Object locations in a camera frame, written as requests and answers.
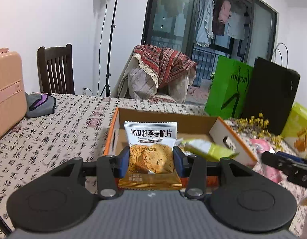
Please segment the pumpkin seed oat crisp packet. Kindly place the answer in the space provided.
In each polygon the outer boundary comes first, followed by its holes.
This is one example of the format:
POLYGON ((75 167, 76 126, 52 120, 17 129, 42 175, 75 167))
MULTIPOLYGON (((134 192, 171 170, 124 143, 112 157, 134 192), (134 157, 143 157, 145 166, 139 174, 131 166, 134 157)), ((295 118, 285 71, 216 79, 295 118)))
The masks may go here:
POLYGON ((119 187, 130 190, 182 189, 173 157, 177 123, 126 121, 124 129, 129 160, 119 187))

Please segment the pink snack packet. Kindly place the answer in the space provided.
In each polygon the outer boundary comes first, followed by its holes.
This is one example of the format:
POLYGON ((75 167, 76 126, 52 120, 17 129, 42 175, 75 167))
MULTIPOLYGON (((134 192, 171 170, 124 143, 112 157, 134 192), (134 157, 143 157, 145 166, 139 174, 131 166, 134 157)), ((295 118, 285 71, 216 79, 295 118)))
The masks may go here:
POLYGON ((255 170, 258 170, 267 179, 280 183, 282 177, 280 175, 280 170, 272 167, 268 164, 273 164, 275 161, 275 151, 273 148, 263 139, 251 139, 253 147, 256 149, 256 153, 259 159, 259 164, 256 166, 255 170))

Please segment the green snack packet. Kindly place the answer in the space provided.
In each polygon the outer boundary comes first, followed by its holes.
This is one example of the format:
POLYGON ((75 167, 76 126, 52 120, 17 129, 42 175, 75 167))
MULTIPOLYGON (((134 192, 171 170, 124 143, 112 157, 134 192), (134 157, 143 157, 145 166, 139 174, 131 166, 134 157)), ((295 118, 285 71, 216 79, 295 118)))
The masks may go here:
POLYGON ((229 148, 204 139, 183 140, 178 147, 182 149, 183 152, 189 152, 211 162, 218 162, 221 158, 233 159, 239 155, 239 153, 229 148))

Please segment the yellow dried flower branch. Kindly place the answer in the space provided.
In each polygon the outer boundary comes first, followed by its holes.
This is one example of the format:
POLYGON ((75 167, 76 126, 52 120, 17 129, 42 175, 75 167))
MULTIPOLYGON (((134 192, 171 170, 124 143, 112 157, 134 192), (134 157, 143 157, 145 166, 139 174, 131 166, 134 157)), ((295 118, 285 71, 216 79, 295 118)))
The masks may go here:
POLYGON ((275 151, 282 151, 282 136, 274 135, 268 129, 269 120, 264 118, 260 112, 258 116, 251 116, 248 118, 232 119, 234 127, 238 133, 245 133, 253 139, 265 139, 273 147, 275 151))

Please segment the red cardboard snack box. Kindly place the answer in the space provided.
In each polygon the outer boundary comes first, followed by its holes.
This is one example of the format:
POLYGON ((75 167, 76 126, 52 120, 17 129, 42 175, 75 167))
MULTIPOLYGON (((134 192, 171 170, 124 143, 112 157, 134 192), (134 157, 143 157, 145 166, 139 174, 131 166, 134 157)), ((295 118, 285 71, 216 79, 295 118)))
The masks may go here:
MULTIPOLYGON (((255 153, 242 141, 220 117, 193 116, 175 113, 136 111, 117 108, 111 121, 104 155, 119 155, 127 143, 124 130, 125 121, 135 122, 176 122, 177 137, 190 139, 206 139, 224 146, 229 139, 238 155, 233 159, 245 166, 254 167, 257 163, 255 153)), ((121 169, 114 171, 116 183, 121 189, 134 190, 180 190, 188 184, 190 170, 174 171, 171 174, 157 174, 151 178, 148 174, 130 173, 128 171, 129 153, 123 157, 121 169)))

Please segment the calligraphy print tablecloth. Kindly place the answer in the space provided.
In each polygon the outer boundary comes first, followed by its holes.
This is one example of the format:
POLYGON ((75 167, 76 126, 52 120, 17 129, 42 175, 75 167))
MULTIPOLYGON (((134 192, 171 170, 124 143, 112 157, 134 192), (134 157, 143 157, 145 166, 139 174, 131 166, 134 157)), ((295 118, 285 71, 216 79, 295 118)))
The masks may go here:
POLYGON ((73 157, 92 161, 104 153, 116 108, 202 116, 201 106, 165 101, 56 95, 54 114, 24 118, 0 139, 0 216, 11 224, 8 197, 73 157))

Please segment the black paper bag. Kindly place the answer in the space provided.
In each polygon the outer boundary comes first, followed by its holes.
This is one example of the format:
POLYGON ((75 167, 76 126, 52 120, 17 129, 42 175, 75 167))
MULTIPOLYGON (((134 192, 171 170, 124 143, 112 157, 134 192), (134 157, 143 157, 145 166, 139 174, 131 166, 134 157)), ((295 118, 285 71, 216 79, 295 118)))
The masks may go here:
POLYGON ((257 57, 241 117, 250 119, 262 113, 269 121, 267 129, 280 135, 291 112, 299 82, 297 71, 257 57))

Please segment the grey purple pouch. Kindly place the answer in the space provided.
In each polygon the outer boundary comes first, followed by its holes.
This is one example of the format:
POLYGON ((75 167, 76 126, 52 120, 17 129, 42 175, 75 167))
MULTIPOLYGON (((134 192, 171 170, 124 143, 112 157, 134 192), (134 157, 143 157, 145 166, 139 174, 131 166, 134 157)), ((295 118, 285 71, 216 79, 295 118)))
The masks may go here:
POLYGON ((51 93, 25 94, 27 102, 27 118, 37 118, 54 114, 56 98, 51 93))

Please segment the green mucun paper bag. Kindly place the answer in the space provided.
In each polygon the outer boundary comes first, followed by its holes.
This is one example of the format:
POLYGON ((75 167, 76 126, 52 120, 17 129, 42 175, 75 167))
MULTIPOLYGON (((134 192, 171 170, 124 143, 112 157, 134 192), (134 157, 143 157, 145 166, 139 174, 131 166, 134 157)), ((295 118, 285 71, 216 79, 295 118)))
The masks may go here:
POLYGON ((250 87, 253 67, 223 56, 218 58, 205 112, 222 119, 239 118, 250 87))

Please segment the pink hard suitcase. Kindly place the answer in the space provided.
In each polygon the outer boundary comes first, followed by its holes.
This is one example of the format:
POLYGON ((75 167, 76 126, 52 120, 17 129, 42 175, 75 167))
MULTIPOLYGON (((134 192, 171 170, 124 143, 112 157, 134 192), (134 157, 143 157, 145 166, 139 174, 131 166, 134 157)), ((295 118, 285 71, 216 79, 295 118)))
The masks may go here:
POLYGON ((0 138, 19 123, 27 111, 22 60, 15 52, 0 54, 0 138))

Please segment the dark wooden chair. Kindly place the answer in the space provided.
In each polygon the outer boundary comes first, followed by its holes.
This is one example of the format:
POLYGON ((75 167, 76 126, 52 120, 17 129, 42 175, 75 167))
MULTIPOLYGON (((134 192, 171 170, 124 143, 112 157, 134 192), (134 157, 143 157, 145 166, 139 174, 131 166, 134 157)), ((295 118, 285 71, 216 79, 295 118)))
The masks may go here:
POLYGON ((75 94, 71 44, 40 47, 37 67, 41 93, 75 94))

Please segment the chair with red patterned cloth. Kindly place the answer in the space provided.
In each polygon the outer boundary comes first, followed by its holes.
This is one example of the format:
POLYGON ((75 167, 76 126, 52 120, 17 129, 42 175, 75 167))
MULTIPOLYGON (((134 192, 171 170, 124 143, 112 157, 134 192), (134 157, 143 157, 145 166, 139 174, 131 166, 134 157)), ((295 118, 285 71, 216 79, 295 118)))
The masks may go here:
POLYGON ((197 63, 177 50, 137 45, 128 58, 111 97, 150 100, 167 96, 182 104, 196 78, 197 63))

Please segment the hanging clothes on balcony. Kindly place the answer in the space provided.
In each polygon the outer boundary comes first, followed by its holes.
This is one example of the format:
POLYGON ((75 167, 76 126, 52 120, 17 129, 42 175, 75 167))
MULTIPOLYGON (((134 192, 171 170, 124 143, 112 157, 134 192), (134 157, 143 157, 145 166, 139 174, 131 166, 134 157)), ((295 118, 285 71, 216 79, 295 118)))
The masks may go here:
POLYGON ((240 0, 200 0, 196 44, 209 47, 216 36, 244 40, 248 16, 248 6, 240 0))

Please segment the studio light on stand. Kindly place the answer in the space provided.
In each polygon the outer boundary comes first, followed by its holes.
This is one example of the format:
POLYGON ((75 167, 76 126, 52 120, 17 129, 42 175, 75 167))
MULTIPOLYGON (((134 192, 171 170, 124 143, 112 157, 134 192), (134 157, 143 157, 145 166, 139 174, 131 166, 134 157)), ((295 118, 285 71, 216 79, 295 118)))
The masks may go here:
MULTIPOLYGON (((109 97, 111 95, 110 84, 109 84, 109 79, 110 79, 110 76, 111 76, 111 73, 110 73, 110 61, 111 61, 113 32, 114 32, 114 29, 116 27, 115 19, 116 19, 117 5, 118 5, 118 0, 115 0, 114 6, 113 6, 111 26, 110 26, 110 35, 109 35, 109 44, 108 44, 108 57, 107 57, 107 65, 106 65, 105 85, 104 85, 102 91, 99 94, 100 96, 106 96, 106 97, 109 97)), ((108 0, 106 0, 105 10, 107 10, 107 7, 108 7, 108 0)))

